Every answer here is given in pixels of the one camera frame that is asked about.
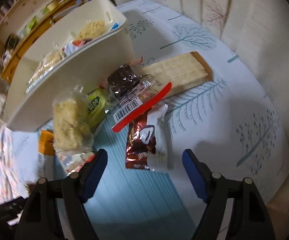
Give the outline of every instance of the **table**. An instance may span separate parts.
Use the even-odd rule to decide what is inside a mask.
[[[226,178],[252,178],[268,202],[289,173],[289,147],[274,106],[253,74],[224,43],[178,12],[149,0],[118,8],[128,19],[136,57],[143,57],[140,67],[198,51],[214,77],[163,102],[169,106],[168,174],[125,169],[127,127],[113,133],[104,122],[94,147],[108,152],[108,165],[94,197],[85,204],[99,238],[191,238],[205,204],[195,195],[182,166],[186,148]],[[33,155],[26,158],[32,161]],[[28,161],[22,160],[20,173],[27,173],[25,166]],[[55,170],[55,179],[65,176],[59,163]],[[220,239],[225,237],[230,212],[229,208],[225,212]]]

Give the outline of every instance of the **brownie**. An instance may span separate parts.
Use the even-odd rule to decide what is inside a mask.
[[[140,78],[134,74],[129,65],[122,65],[108,77],[109,88],[116,98],[131,91],[139,82]]]

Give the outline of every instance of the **red foil wrapper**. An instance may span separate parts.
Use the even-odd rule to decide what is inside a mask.
[[[126,168],[149,170],[148,154],[156,153],[156,138],[154,125],[147,125],[147,114],[138,116],[129,124],[126,142]]]

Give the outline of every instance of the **chocolate wrapper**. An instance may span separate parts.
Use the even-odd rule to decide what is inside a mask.
[[[167,172],[167,143],[163,119],[167,105],[154,106],[129,124],[126,168]]]
[[[122,65],[108,77],[109,89],[116,98],[124,96],[139,82],[139,77],[134,74],[129,65]]]
[[[112,130],[121,131],[131,121],[161,101],[171,87],[171,82],[162,85],[153,75],[142,75],[139,84],[119,98],[118,106],[109,115]]]

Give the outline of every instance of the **white plastic bin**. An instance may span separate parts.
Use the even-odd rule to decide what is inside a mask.
[[[78,34],[89,20],[104,20],[108,28],[117,22],[119,27],[67,57],[26,94],[41,56],[52,51],[55,43],[65,44],[69,32]],[[110,0],[92,0],[49,28],[27,50],[14,73],[5,106],[7,127],[13,131],[36,130],[52,118],[52,101],[60,92],[80,84],[89,93],[120,65],[134,59],[127,26],[125,16]]]

